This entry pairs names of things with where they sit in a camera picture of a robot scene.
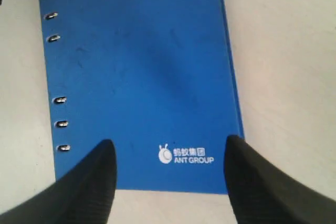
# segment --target ant group logo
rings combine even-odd
[[[164,148],[162,148],[161,145],[159,145],[159,160],[163,163],[163,164],[169,164],[172,159],[173,159],[173,155],[172,152],[167,148],[168,144],[164,145]]]

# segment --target spiral binding ring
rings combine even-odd
[[[58,13],[49,13],[44,17],[44,19],[50,20],[50,19],[56,18],[57,16],[58,16]]]
[[[51,42],[58,41],[60,38],[61,36],[59,34],[55,34],[55,35],[50,36],[47,40],[49,43],[51,43]]]
[[[56,127],[58,127],[58,128],[65,128],[68,125],[69,125],[69,122],[66,121],[66,120],[56,122]]]
[[[62,104],[62,103],[65,103],[66,101],[67,101],[66,97],[58,97],[54,99],[55,104]]]
[[[59,145],[57,147],[57,150],[60,152],[68,152],[71,149],[71,146],[69,144]]]

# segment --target blue notebook cover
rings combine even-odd
[[[225,141],[243,129],[223,0],[40,9],[57,179],[112,139],[119,189],[227,193]]]

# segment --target floor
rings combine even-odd
[[[247,142],[336,200],[336,0],[225,0]],[[38,0],[0,7],[0,211],[54,180]],[[227,196],[117,191],[110,223],[236,223]]]

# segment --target notebook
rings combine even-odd
[[[223,0],[40,0],[56,178],[113,140],[118,189],[226,194],[243,136]]]

